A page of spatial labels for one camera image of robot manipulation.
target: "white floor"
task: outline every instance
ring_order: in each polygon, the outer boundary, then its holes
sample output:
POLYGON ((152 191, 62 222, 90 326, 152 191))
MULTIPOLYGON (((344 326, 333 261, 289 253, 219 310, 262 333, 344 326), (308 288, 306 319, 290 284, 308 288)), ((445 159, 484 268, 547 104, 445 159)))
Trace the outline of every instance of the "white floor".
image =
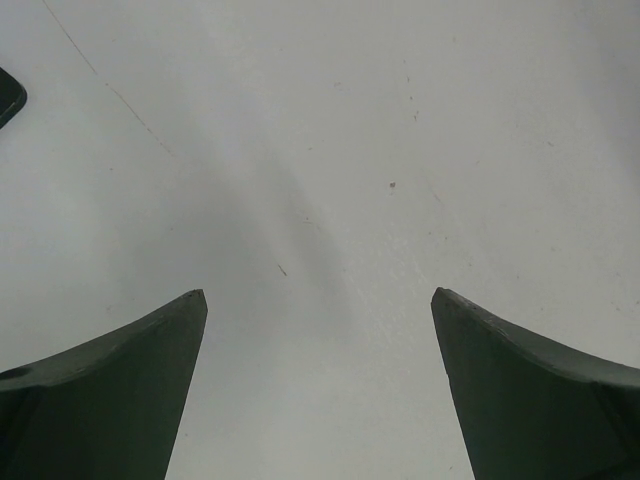
POLYGON ((447 286, 640 366, 640 4, 4 0, 0 370, 191 288, 169 479, 471 479, 447 286))

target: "concrete floor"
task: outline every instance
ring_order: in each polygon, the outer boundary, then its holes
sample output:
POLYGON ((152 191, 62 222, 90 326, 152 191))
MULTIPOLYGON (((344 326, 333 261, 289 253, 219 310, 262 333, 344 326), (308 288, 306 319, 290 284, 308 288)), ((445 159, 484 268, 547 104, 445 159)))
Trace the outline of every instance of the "concrete floor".
POLYGON ((640 366, 640 4, 4 0, 0 370, 191 288, 168 479, 471 479, 453 288, 640 366))

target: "dark green curved blade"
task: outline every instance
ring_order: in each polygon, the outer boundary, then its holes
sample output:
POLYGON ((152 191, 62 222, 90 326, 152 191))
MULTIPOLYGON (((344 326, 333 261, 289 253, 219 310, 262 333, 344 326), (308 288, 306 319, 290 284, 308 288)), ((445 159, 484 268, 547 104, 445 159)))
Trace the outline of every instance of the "dark green curved blade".
POLYGON ((0 68, 0 128, 27 103, 27 91, 0 68))
POLYGON ((432 311, 477 480, 640 478, 640 370, 438 289, 432 311))
POLYGON ((0 374, 0 478, 165 477, 207 316, 202 291, 0 374))

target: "scratch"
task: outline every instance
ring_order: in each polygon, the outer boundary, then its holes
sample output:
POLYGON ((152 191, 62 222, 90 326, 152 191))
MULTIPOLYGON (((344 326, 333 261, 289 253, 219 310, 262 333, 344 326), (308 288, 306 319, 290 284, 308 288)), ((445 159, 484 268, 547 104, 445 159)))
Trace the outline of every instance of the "scratch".
POLYGON ((67 38, 69 39, 69 41, 72 43, 72 45, 76 48, 76 50, 78 51, 78 53, 80 54, 80 56, 83 58, 83 60, 86 62, 87 65, 89 65, 89 68, 93 71, 93 73, 95 75, 98 74, 98 72, 96 72, 96 69, 93 68, 93 65, 91 65, 91 62, 89 60, 87 60, 87 57, 84 56, 84 53, 82 53, 82 50, 80 50, 78 48, 78 46, 76 45, 76 42, 73 41, 73 38, 71 38, 71 36, 67 33, 67 31, 65 30, 65 28, 62 26, 62 23, 60 23, 60 20, 58 20, 58 17, 56 17, 56 14, 53 13, 53 10, 51 10, 51 7, 49 6, 49 4, 47 3, 47 0, 42 0, 42 3, 44 3, 44 6, 47 7, 47 10, 49 10, 49 13, 51 14, 51 16, 53 17, 53 19, 56 21, 56 23, 60 26, 60 28, 62 29, 62 31, 64 32, 64 34, 67 36, 67 38))
POLYGON ((138 119, 138 121, 140 122, 140 124, 141 124, 144 128, 146 128, 146 129, 147 129, 147 132, 149 132, 149 133, 151 134, 151 136, 152 136, 153 138, 155 138, 155 139, 156 139, 156 142, 158 142, 158 144, 159 144, 162 148, 164 148, 164 150, 165 150, 169 155, 171 155, 171 156, 173 157, 173 156, 174 156, 174 155, 173 155, 173 152, 172 152, 171 150, 169 150, 169 148, 167 148, 167 146, 166 146, 164 143, 162 143, 162 141, 158 138, 158 136, 157 136, 155 133, 153 133, 149 127, 147 127, 147 124, 146 124, 146 123, 144 123, 144 121, 140 118, 140 115, 138 115, 138 114, 136 113, 136 111, 131 107, 131 105, 129 105, 129 103, 124 99, 124 97, 123 97, 122 95, 120 95, 120 93, 118 93, 118 91, 117 91, 115 88, 113 88, 111 85, 109 85, 108 83, 105 83, 105 85, 106 85, 107 87, 109 87, 109 89, 110 89, 113 93, 115 93, 115 94, 118 96, 118 98, 122 101, 122 103, 124 103, 124 104, 127 106, 127 108, 129 109, 129 111, 130 111, 131 113, 133 113, 133 116, 134 116, 134 117, 136 117, 136 118, 138 119))

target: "white surface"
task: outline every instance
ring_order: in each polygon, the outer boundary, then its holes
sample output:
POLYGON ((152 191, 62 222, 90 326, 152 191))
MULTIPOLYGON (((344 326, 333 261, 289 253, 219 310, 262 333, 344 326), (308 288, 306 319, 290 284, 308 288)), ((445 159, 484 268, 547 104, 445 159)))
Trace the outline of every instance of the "white surface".
POLYGON ((0 369, 204 288, 169 479, 472 478, 439 285, 640 365, 637 2, 47 2, 0 3, 0 369))

